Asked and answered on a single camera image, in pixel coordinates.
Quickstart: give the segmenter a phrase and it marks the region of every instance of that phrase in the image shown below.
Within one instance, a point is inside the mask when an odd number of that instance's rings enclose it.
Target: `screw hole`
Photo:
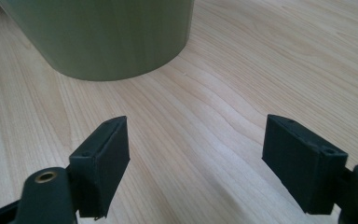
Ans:
[[[36,182],[38,184],[43,184],[43,183],[51,181],[56,176],[57,176],[57,173],[47,171],[47,172],[44,172],[43,174],[37,176],[36,179],[34,180],[34,182]]]
[[[81,154],[83,157],[89,157],[91,153],[89,151],[85,151]]]
[[[334,153],[336,153],[336,151],[333,150],[333,149],[331,149],[331,148],[325,149],[324,152],[325,152],[325,153],[328,153],[328,154],[334,154]]]

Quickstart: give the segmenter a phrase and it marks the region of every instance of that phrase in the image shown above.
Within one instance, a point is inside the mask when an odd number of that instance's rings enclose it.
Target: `green container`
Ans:
[[[0,0],[57,71],[93,81],[150,72],[185,46],[194,0]]]

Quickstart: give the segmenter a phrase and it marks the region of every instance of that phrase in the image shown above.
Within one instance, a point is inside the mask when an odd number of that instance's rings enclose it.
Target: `light wood surface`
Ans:
[[[180,55],[115,82],[55,72],[0,9],[0,207],[126,115],[131,162],[96,223],[337,223],[338,208],[303,214],[261,160],[268,113],[358,163],[358,1],[196,0]]]

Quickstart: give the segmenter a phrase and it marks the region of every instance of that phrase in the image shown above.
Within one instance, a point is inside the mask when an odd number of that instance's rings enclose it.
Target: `green cylinder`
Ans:
[[[58,72],[84,80],[135,77],[185,46],[194,0],[0,0]]]

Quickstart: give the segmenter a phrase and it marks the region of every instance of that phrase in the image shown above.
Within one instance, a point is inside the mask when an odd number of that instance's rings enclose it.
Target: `tabletop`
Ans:
[[[261,160],[267,114],[358,164],[358,1],[196,0],[177,57],[108,82],[53,70],[0,8],[0,207],[125,115],[131,161],[96,223],[337,223],[337,207],[304,214]]]

